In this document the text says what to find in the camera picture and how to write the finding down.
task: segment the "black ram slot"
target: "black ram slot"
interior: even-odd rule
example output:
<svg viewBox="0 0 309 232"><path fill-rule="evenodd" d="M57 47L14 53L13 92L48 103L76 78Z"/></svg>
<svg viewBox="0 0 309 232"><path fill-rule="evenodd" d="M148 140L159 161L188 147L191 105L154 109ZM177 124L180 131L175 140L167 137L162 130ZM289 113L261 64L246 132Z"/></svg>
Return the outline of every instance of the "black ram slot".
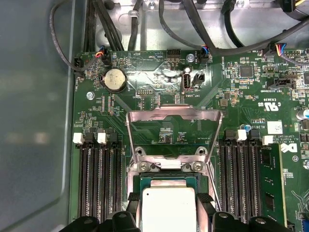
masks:
<svg viewBox="0 0 309 232"><path fill-rule="evenodd" d="M226 172L226 159L225 159L225 146L220 146L219 150L219 164L220 164L220 199L222 211L228 211L227 199L227 172Z"/></svg>
<svg viewBox="0 0 309 232"><path fill-rule="evenodd" d="M87 187L87 216L93 216L94 203L94 149L88 149L88 187Z"/></svg>
<svg viewBox="0 0 309 232"><path fill-rule="evenodd" d="M238 217L244 223L249 220L249 214L247 214L247 205L249 204L248 197L246 195L246 159L247 154L246 146L244 143L237 144L237 175L238 175L238 203L239 203L239 214Z"/></svg>
<svg viewBox="0 0 309 232"><path fill-rule="evenodd" d="M93 173L94 173L94 186L93 186L93 216L98 217L98 187L99 187L99 150L97 148L94 149L93 152Z"/></svg>
<svg viewBox="0 0 309 232"><path fill-rule="evenodd" d="M113 150L113 211L121 210L122 156L119 149Z"/></svg>
<svg viewBox="0 0 309 232"><path fill-rule="evenodd" d="M260 169L259 169L259 160L261 158L260 146L254 146L254 169L255 169L255 198L257 205L257 216L262 215L262 207L261 207L261 195L260 195Z"/></svg>
<svg viewBox="0 0 309 232"><path fill-rule="evenodd" d="M103 168L102 168L102 190L103 190L103 199L102 199L102 208L101 208L101 221L104 221L109 212L111 211L110 207L110 192L111 192L111 182L110 182L110 171L111 171L111 155L109 149L104 149L103 152Z"/></svg>
<svg viewBox="0 0 309 232"><path fill-rule="evenodd" d="M80 148L78 217L86 214L87 149Z"/></svg>
<svg viewBox="0 0 309 232"><path fill-rule="evenodd" d="M238 167L238 152L237 152L237 146L233 146L232 148L232 166L231 166L231 171L232 171L232 179L233 179L233 190L234 190L234 195L233 195L233 199L234 199L234 214L237 217L240 217L240 209L241 209L241 205L240 205L240 181L241 181L241 176L239 175L239 167Z"/></svg>
<svg viewBox="0 0 309 232"><path fill-rule="evenodd" d="M248 146L248 170L249 170L249 197L250 197L250 217L260 215L260 186L258 173L258 147L250 144Z"/></svg>
<svg viewBox="0 0 309 232"><path fill-rule="evenodd" d="M225 158L227 166L227 197L228 197L228 212L234 214L234 182L233 182L233 173L232 173L232 152L233 147L230 142L225 144Z"/></svg>

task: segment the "green circuit board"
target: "green circuit board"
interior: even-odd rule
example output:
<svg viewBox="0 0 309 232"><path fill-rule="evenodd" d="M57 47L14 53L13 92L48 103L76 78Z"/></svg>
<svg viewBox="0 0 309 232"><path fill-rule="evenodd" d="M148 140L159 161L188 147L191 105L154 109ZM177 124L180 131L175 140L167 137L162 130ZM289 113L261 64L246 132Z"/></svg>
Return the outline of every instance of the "green circuit board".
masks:
<svg viewBox="0 0 309 232"><path fill-rule="evenodd" d="M199 53L182 50L170 56L168 51L111 52L112 67L120 69L127 77L127 87L120 93L111 93L102 85L101 76L110 67L100 60L85 71L84 77L76 77L73 133L96 138L97 133L104 132L107 141L110 139L113 144L107 151L99 149L95 154L72 145L71 220L84 215L95 215L103 220L111 211L125 210L126 167L131 159L127 112L151 111L164 104L188 104L197 110L223 112L211 158L220 196L223 175L220 162L223 161L219 144L225 143L225 131L236 132L245 125L258 131L260 140L273 135L274 144L259 147L257 191L261 206L258 214L285 226L293 225L295 231L302 232L302 220L309 217L309 170L304 167L309 160L309 144L300 142L300 135L306 135L307 131L303 130L296 113L309 106L306 79L309 69L287 63L277 55L262 56L261 51L227 57L209 56L202 64ZM309 55L306 50L285 53L302 62L307 61ZM188 62L188 54L193 54L195 61ZM93 55L83 53L79 59L88 62ZM191 84L184 89L182 73L187 67ZM292 85L270 86L278 78L289 80ZM86 97L88 92L94 93L93 99ZM177 157L194 154L201 145L209 151L215 125L168 116L162 121L132 123L131 128L135 145L142 146L147 154ZM92 175L83 177L81 170L88 175L92 172ZM204 186L202 191L207 192L207 180Z"/></svg>

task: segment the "white label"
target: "white label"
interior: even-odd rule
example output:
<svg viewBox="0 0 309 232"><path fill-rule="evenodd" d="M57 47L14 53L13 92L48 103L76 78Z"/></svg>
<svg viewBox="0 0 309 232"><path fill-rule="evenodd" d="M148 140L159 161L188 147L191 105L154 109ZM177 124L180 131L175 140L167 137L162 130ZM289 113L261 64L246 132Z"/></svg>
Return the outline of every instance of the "white label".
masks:
<svg viewBox="0 0 309 232"><path fill-rule="evenodd" d="M281 144L281 151L283 153L285 153L287 151L295 153L295 152L297 152L297 144Z"/></svg>
<svg viewBox="0 0 309 232"><path fill-rule="evenodd" d="M282 122L281 121L269 121L267 122L268 134L282 134Z"/></svg>

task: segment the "black cable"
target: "black cable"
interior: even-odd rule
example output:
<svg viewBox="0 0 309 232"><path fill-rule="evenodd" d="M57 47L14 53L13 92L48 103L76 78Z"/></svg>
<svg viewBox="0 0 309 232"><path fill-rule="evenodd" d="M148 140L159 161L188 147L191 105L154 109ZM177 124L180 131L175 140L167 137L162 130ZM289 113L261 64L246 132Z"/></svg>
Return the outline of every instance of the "black cable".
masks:
<svg viewBox="0 0 309 232"><path fill-rule="evenodd" d="M96 18L96 9L92 3L90 2L90 19L89 19L89 52L95 52L96 51L96 24L97 24L97 18Z"/></svg>
<svg viewBox="0 0 309 232"><path fill-rule="evenodd" d="M228 37L231 39L233 44L235 44L236 47L243 47L243 43L237 38L231 22L231 12L234 10L234 6L236 4L235 0L225 0L222 6L221 13L224 16L224 25L226 32L228 34Z"/></svg>
<svg viewBox="0 0 309 232"><path fill-rule="evenodd" d="M75 65L71 64L67 58L65 57L65 55L63 54L61 47L59 45L57 36L56 36L56 32L55 32L55 22L54 22L54 17L55 17L55 12L56 10L64 3L68 2L69 0L63 0L59 3L57 3L55 6L52 7L50 14L49 14L49 29L52 35L52 39L53 39L53 43L55 45L55 48L58 52L58 54L60 55L61 59L69 66L71 67L73 70L76 70L78 72L83 72L85 70L87 70L88 68L90 68L91 65L93 65L96 61L97 58L94 56L86 65L84 65L82 68L76 67Z"/></svg>
<svg viewBox="0 0 309 232"><path fill-rule="evenodd" d="M197 9L194 5L194 3L192 2L192 0L183 0L184 3L184 6L186 8L189 8L187 10L187 14L189 15L190 19L191 20L195 20L196 18L200 20L200 17L198 15L198 12L197 12ZM307 17L305 20L303 20L302 22L296 24L295 26L287 29L287 30L284 30L282 33L274 36L274 37L271 37L267 40L264 40L264 41L261 41L259 43L255 43L255 44L252 44L252 45L249 45L249 46L245 46L245 47L239 47L239 48L230 48L230 49L221 49L221 48L216 48L214 47L213 49L211 49L211 53L214 55L214 56L230 56L230 55L236 55L236 54L241 54L241 53L245 53L245 52L249 52L249 51L252 51L252 50L260 50L260 49L264 49L268 46L268 44L274 44L274 43L277 43L279 42L280 40L283 40L285 39L286 37L288 37L289 35L293 34L294 32L302 29L304 26L308 25L309 24L309 17ZM212 44L212 41L205 41L205 44L208 46L208 48L210 48L210 45Z"/></svg>
<svg viewBox="0 0 309 232"><path fill-rule="evenodd" d="M105 21L105 18L103 16L103 13L101 12L98 4L97 4L97 1L96 0L92 0L92 3L93 3L93 5L94 5L94 7L96 9L96 12L98 14L98 18L100 19L101 24L102 24L102 26L104 28L105 35L106 35L106 38L107 38L108 42L110 43L111 49L113 51L118 51L116 43L115 43L115 40L114 40L114 38L112 36L112 33L110 31L110 28L108 27L107 22Z"/></svg>
<svg viewBox="0 0 309 232"><path fill-rule="evenodd" d="M133 7L133 10L139 11L142 2L143 2L143 0L137 0L134 7ZM139 21L136 17L133 17L132 20L131 20L131 36L130 36L130 40L129 40L129 45L127 47L128 51L134 51L135 50L135 44L136 44L138 29L139 29Z"/></svg>
<svg viewBox="0 0 309 232"><path fill-rule="evenodd" d="M194 49L201 49L200 45L195 45L193 43L190 43L182 38L180 38L178 35L176 35L166 24L164 18L163 18L163 13L164 13L164 0L159 0L159 19L160 19L160 23L161 26L163 28L163 30L173 39L181 42L182 44L188 46L188 47L192 47Z"/></svg>
<svg viewBox="0 0 309 232"><path fill-rule="evenodd" d="M204 27L204 24L197 12L197 8L195 7L193 0L183 0L183 6L198 35L210 50L214 50L216 47Z"/></svg>
<svg viewBox="0 0 309 232"><path fill-rule="evenodd" d="M287 62L291 62L291 63L293 63L295 65L299 65L299 66L309 65L309 62L306 62L306 63L305 62L298 62L298 61L295 61L295 60L293 60L291 58L288 58L285 54L282 54L279 57L284 59L284 60L286 60Z"/></svg>
<svg viewBox="0 0 309 232"><path fill-rule="evenodd" d="M89 24L90 24L90 1L87 1L86 16L85 16L85 30L84 30L84 52L89 52Z"/></svg>
<svg viewBox="0 0 309 232"><path fill-rule="evenodd" d="M105 21L107 22L108 27L111 30L112 36L114 37L116 46L118 47L118 50L119 51L124 51L124 47L123 47L123 45L121 43L121 39L119 37L119 34L118 34L117 29L115 27L115 24L113 23L110 15L108 14L107 9L106 9L104 3L102 2L102 0L97 0L97 4L98 4L98 6L99 6L99 8L100 8L104 18L105 18Z"/></svg>

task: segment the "mounting screw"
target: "mounting screw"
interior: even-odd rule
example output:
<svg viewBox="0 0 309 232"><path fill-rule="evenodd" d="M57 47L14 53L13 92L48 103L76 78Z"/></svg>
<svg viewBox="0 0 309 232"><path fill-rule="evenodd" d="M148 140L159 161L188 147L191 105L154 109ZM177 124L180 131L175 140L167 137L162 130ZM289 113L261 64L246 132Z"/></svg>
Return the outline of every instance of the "mounting screw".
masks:
<svg viewBox="0 0 309 232"><path fill-rule="evenodd" d="M195 60L194 54L188 54L186 57L187 62L192 63Z"/></svg>
<svg viewBox="0 0 309 232"><path fill-rule="evenodd" d="M222 218L227 218L227 214L226 213L219 213L219 216L222 217Z"/></svg>
<svg viewBox="0 0 309 232"><path fill-rule="evenodd" d="M203 170L203 164L201 162L195 162L193 164L193 170L196 172L200 172Z"/></svg>
<svg viewBox="0 0 309 232"><path fill-rule="evenodd" d="M244 0L239 0L236 2L236 6L239 7L239 8L242 8L244 7L245 5L245 1Z"/></svg>
<svg viewBox="0 0 309 232"><path fill-rule="evenodd" d="M88 100L93 100L95 98L95 93L94 92L88 92L86 94L86 97Z"/></svg>
<svg viewBox="0 0 309 232"><path fill-rule="evenodd" d="M155 9L155 2L151 1L149 4L148 4L148 7L150 10L154 10Z"/></svg>
<svg viewBox="0 0 309 232"><path fill-rule="evenodd" d="M303 162L303 167L304 167L305 169L309 169L309 160L305 160L305 161Z"/></svg>
<svg viewBox="0 0 309 232"><path fill-rule="evenodd" d="M143 172L146 172L149 170L149 165L147 162L142 162L140 163L140 169L143 171Z"/></svg>
<svg viewBox="0 0 309 232"><path fill-rule="evenodd" d="M262 218L257 218L255 221L260 224L266 224L265 220Z"/></svg>

